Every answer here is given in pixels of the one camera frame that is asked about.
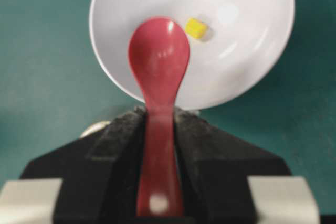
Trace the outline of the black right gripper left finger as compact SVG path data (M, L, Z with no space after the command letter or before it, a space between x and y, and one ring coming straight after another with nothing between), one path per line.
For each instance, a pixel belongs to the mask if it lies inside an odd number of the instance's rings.
M31 160L22 179L60 178L53 223L125 223L136 218L145 108Z

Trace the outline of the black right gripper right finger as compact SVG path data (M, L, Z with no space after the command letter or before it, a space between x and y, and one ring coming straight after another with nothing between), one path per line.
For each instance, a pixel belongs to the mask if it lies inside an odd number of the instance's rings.
M174 134L185 214L196 223L256 223L247 177L289 176L280 156L176 108Z

